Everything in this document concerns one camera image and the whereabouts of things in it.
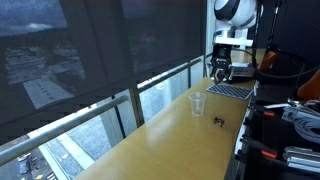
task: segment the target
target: desk surface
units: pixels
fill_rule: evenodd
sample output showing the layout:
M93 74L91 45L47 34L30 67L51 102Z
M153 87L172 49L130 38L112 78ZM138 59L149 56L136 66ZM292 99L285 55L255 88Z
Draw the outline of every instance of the desk surface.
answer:
M206 92L211 84L201 80L77 179L223 179L248 101ZM191 114L195 91L207 95L201 117ZM215 117L225 120L222 128Z

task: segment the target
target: metal pole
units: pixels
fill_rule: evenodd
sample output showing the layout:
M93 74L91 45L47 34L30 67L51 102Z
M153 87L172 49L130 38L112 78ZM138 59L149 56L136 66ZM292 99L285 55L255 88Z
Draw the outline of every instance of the metal pole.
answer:
M191 67L188 67L188 89L191 88Z
M137 87L133 87L129 89L129 92L130 92L132 108L133 108L134 116L136 119L137 128L139 128L144 124L144 117L143 117L143 111L141 106L141 100L139 96L139 90Z
M90 109L87 113L79 115L78 117L66 122L65 124L59 125L53 129L50 129L49 131L39 134L34 138L28 139L16 146L0 152L0 166L127 100L127 96L115 98L114 100L101 105L100 107Z
M170 78L170 77L178 74L179 72L181 72L181 71L183 71L183 70L185 70L185 69L187 69L187 68L189 68L189 67L191 67L191 66L193 66L193 65L195 65L195 64L197 64L197 63L199 63L199 62L201 62L201 59L197 59L197 60L195 60L195 61L193 61L193 62L191 62L191 63L188 63L188 64L186 64L186 65L184 65L184 66L182 66L182 67L180 67L180 68L178 68L178 69L176 69L176 70L168 73L167 75L164 75L164 76L160 77L159 79L156 79L156 80L154 80L154 81L151 81L150 83L148 83L148 84L140 87L140 88L138 89L138 90L139 90L139 93L141 93L141 92L143 92L143 91L151 88L151 87L154 86L155 84L158 84L158 83L160 83L160 82L162 82L162 81L164 81L164 80L166 80L166 79L168 79L168 78Z
M125 139L127 136L126 136L126 133L124 132L123 123L122 123L122 119L121 119L121 116L120 116L120 113L119 113L118 106L115 106L114 110L115 110L116 115L117 115L117 120L118 120L118 123L119 123L119 126L120 126L120 131L121 131L121 134L122 134L122 138Z

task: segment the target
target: clear plastic cup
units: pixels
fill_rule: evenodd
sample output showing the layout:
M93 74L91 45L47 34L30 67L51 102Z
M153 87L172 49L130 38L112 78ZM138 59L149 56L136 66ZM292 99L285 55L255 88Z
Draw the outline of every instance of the clear plastic cup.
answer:
M189 99L191 101L192 115L202 116L206 95L201 92L194 92L189 95Z

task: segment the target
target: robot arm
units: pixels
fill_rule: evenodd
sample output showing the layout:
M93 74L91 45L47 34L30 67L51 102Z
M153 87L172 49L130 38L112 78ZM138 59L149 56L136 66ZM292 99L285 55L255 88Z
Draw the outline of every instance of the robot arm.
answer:
M219 83L230 74L232 46L251 46L252 40L235 38L237 29L248 29L256 22L256 0L216 0L216 16L210 74Z

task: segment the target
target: sky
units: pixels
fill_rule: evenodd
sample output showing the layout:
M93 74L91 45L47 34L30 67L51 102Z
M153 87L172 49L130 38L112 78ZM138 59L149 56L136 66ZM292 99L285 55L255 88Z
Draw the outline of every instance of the sky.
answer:
M66 26L58 0L0 0L0 36Z

